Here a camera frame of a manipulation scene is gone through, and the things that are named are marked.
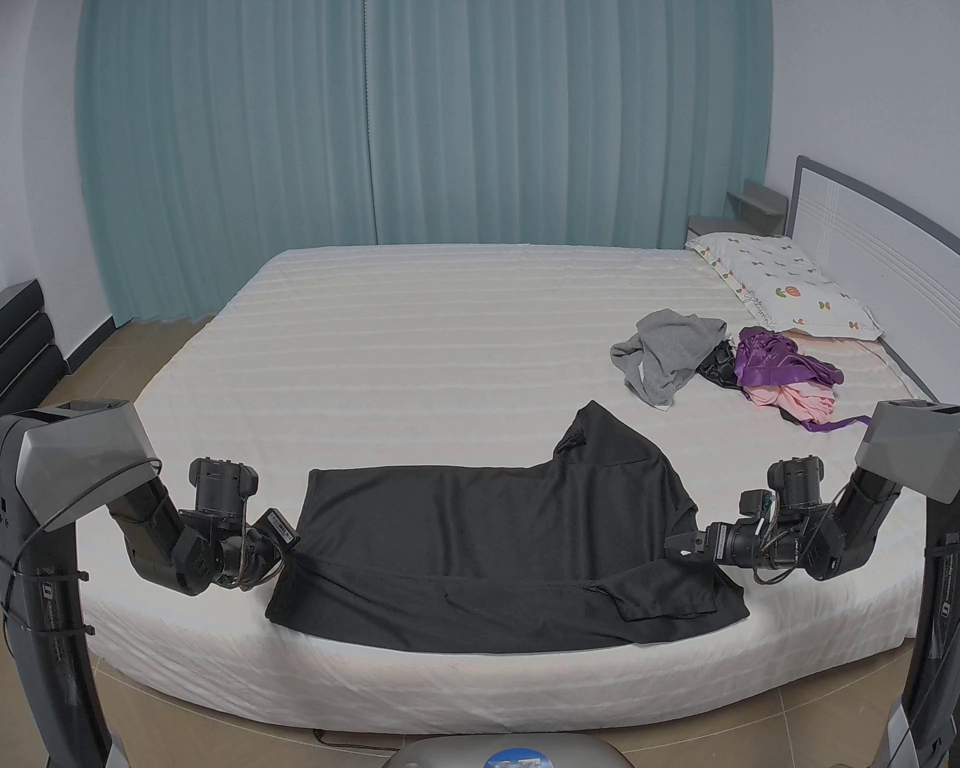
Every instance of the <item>gray garment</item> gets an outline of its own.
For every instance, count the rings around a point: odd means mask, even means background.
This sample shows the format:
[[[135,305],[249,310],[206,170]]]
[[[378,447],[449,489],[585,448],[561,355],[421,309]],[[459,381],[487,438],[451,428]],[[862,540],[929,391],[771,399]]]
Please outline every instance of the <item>gray garment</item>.
[[[610,347],[610,359],[641,400],[665,411],[726,334],[722,320],[659,309],[636,324],[630,339]]]

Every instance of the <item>curtain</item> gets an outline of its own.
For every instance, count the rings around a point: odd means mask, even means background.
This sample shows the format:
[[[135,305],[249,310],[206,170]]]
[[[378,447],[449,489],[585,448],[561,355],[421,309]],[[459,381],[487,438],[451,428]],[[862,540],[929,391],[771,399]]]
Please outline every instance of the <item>curtain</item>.
[[[770,0],[86,0],[77,131],[114,319],[290,248],[680,247],[763,179]]]
[[[763,179],[766,0],[368,0],[381,243],[681,247]]]
[[[289,248],[375,242],[363,2],[86,0],[84,199],[120,324],[219,310]]]

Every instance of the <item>tile floor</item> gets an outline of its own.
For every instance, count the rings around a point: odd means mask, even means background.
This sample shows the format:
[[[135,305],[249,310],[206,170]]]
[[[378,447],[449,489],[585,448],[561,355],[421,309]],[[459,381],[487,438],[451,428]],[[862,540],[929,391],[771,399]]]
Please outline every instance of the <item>tile floor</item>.
[[[203,323],[127,324],[64,379],[48,401],[135,399]],[[669,723],[597,732],[641,768],[829,768],[869,765],[911,645]],[[172,699],[94,660],[107,720],[133,768],[378,768],[410,737],[328,733],[243,720]],[[0,646],[0,763],[41,768],[45,753],[13,661]]]

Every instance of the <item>black satin garment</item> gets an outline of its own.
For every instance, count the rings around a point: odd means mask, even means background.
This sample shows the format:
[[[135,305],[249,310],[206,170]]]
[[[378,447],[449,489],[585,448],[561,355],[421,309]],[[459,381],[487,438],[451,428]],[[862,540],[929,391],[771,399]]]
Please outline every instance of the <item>black satin garment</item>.
[[[660,449],[596,402],[536,467],[314,469],[267,618],[435,653],[701,635],[748,612],[716,566],[666,560],[695,514]]]

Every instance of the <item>mattress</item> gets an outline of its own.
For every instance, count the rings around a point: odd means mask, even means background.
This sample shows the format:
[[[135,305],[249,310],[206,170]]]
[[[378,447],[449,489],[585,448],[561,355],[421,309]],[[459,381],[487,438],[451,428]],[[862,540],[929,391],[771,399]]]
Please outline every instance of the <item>mattress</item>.
[[[546,460],[597,400],[653,440],[704,525],[778,458],[817,454],[830,498],[865,427],[810,434],[696,376],[661,412],[611,363],[656,309],[753,320],[692,252],[394,246],[285,252],[268,262],[136,402],[175,503],[196,456],[256,468],[249,518],[300,512],[311,468]],[[846,374],[838,417],[907,390],[876,345],[810,340]],[[775,587],[747,571],[751,615],[679,642],[513,656],[415,654],[301,635],[264,618],[272,584],[190,598],[139,580],[101,510],[78,523],[91,649],[173,696],[288,726],[369,732],[630,726],[743,699],[899,645],[917,620],[924,504],[904,492],[870,562]]]

